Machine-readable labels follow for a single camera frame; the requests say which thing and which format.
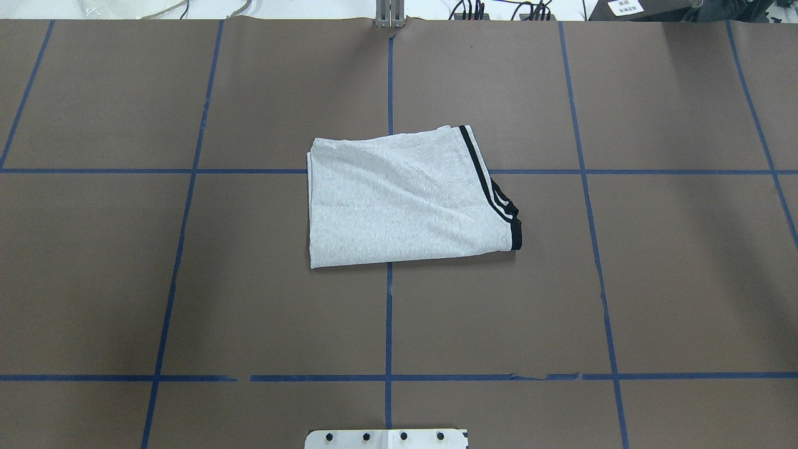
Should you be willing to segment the white cartoon print t-shirt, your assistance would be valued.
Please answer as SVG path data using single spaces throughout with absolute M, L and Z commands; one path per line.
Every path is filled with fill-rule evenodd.
M 307 182 L 311 268 L 522 248 L 519 210 L 491 178 L 469 125 L 316 138 Z

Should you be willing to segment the orange black connector module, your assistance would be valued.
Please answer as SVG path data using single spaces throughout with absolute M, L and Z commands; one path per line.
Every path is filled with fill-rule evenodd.
M 484 1 L 459 1 L 451 8 L 448 15 L 450 21 L 482 21 L 488 20 Z

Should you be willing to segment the black monitor on stand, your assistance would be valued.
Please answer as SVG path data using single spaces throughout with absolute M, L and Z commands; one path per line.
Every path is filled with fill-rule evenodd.
M 796 1 L 596 1 L 590 22 L 796 23 Z

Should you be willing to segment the clear plastic bag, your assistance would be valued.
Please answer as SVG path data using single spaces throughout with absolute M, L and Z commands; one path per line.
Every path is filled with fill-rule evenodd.
M 96 20 L 139 20 L 160 18 L 184 9 L 188 1 L 77 1 L 85 18 Z

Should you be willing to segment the aluminium frame post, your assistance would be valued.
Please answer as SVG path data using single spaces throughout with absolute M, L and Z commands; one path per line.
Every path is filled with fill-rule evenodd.
M 403 28 L 406 23 L 404 0 L 376 0 L 375 26 L 377 29 Z

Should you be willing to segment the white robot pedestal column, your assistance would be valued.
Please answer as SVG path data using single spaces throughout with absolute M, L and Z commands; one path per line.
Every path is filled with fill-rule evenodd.
M 305 448 L 468 448 L 468 432 L 456 428 L 317 430 Z

